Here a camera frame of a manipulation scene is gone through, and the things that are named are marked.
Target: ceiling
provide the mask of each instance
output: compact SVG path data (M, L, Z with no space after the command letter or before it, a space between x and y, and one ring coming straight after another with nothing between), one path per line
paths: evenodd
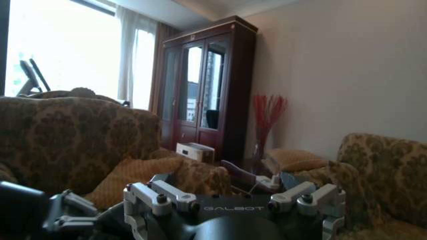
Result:
M211 21L238 15L247 17L297 0L174 0Z
M247 17L298 0L110 0L115 4L188 30L233 15Z
M172 0L110 0L179 30L204 25L210 20Z

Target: window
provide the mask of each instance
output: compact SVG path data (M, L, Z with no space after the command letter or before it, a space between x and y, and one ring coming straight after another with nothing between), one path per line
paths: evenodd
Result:
M134 45L134 94L132 107L148 110L152 92L155 61L155 35L144 30L136 31Z
M52 91L84 87L118 98L120 23L114 16L70 0L14 0L8 31L6 96L16 96L28 79L20 60L34 58Z

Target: vase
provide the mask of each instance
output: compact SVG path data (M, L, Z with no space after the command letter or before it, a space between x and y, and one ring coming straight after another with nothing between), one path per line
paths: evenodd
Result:
M266 141L257 140L257 143L254 146L253 159L251 159L251 173L255 175L258 175L258 173L263 168L262 159L265 157L265 145L266 145Z

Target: brown curtain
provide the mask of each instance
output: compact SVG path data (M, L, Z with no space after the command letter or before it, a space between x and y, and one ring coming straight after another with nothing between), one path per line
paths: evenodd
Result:
M178 34L179 30L170 25L159 22L155 33L155 50L154 50L154 65L152 65L152 83L151 83L151 96L150 96L150 111L158 114L160 87L162 87L162 74L164 68L164 40L172 35Z

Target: red decorative branches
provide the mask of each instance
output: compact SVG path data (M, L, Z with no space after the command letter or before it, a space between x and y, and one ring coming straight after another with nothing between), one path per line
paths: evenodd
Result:
M262 147L265 147L269 132L287 108L289 99L281 95L271 95L269 98L266 95L254 96L257 140Z

